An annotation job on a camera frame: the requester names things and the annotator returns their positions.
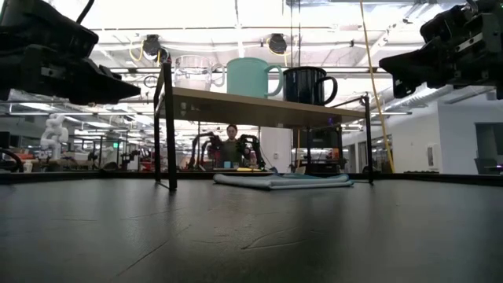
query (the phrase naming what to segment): man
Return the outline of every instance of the man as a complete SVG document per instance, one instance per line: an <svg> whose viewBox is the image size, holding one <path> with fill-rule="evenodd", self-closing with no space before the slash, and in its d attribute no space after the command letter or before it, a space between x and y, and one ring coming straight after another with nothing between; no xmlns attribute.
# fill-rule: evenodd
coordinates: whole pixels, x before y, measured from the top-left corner
<svg viewBox="0 0 503 283"><path fill-rule="evenodd" d="M226 161L230 162L230 166L234 167L234 164L241 165L241 153L237 151L237 126L230 124L227 126L227 139L223 142L223 147L221 151L221 167L223 167ZM245 149L244 154L247 156L250 153L250 149Z"/></svg>

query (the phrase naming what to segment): black table surface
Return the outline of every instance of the black table surface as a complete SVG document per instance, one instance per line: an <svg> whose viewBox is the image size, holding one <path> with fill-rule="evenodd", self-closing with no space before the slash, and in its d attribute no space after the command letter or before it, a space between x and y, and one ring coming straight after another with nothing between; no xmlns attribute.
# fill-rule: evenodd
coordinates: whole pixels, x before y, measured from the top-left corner
<svg viewBox="0 0 503 283"><path fill-rule="evenodd" d="M503 282L503 189L0 186L0 281Z"/></svg>

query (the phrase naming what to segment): light blue cloth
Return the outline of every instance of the light blue cloth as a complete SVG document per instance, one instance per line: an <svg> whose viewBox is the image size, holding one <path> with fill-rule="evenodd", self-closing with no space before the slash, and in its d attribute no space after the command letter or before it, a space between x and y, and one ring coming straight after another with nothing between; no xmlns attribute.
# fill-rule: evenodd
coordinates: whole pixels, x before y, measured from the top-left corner
<svg viewBox="0 0 503 283"><path fill-rule="evenodd" d="M271 175L262 177L241 177L215 174L213 180L217 184L243 186L254 189L319 189L337 188L353 185L346 174L328 178L319 178L301 174Z"/></svg>

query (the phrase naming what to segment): yellow cable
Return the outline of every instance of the yellow cable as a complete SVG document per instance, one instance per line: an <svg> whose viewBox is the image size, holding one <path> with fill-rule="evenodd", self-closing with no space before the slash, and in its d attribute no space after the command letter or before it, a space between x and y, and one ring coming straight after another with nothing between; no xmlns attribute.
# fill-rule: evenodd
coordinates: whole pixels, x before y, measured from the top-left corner
<svg viewBox="0 0 503 283"><path fill-rule="evenodd" d="M129 48L129 56L131 56L131 59L133 59L133 60L135 60L135 61L140 61L140 60L143 58L143 42L144 42L144 41L145 41L145 40L142 40L142 41L141 41L141 50L140 50L140 57L139 57L139 58L135 58L135 57L133 56L133 51L132 51L132 49L131 49L131 48Z"/></svg>
<svg viewBox="0 0 503 283"><path fill-rule="evenodd" d="M370 79L372 80L372 89L374 92L374 98L376 99L377 110L379 111L380 125L383 128L383 140L384 140L384 144L386 145L387 158L390 160L391 172L395 173L395 164L393 162L393 156L391 156L390 145L387 140L386 126L384 125L384 117L383 117L383 113L380 109L380 101L379 101L379 98L377 97L376 83L374 82L374 71L372 69L372 61L370 60L369 36L367 35L367 27L365 26L365 13L363 12L363 0L360 0L360 10L362 11L363 33L365 34L365 46L367 49L367 58L369 59L369 70L370 70Z"/></svg>

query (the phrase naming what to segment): black mug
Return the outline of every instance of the black mug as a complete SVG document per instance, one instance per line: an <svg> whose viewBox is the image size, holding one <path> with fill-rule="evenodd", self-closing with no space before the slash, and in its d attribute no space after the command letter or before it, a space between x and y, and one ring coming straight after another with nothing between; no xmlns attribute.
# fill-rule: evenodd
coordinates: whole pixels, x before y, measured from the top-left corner
<svg viewBox="0 0 503 283"><path fill-rule="evenodd" d="M322 68L298 67L290 68L283 72L285 77L283 85L283 100L310 105L324 106L332 102L337 95L337 80L328 77ZM323 82L331 79L333 91L329 99L325 100Z"/></svg>

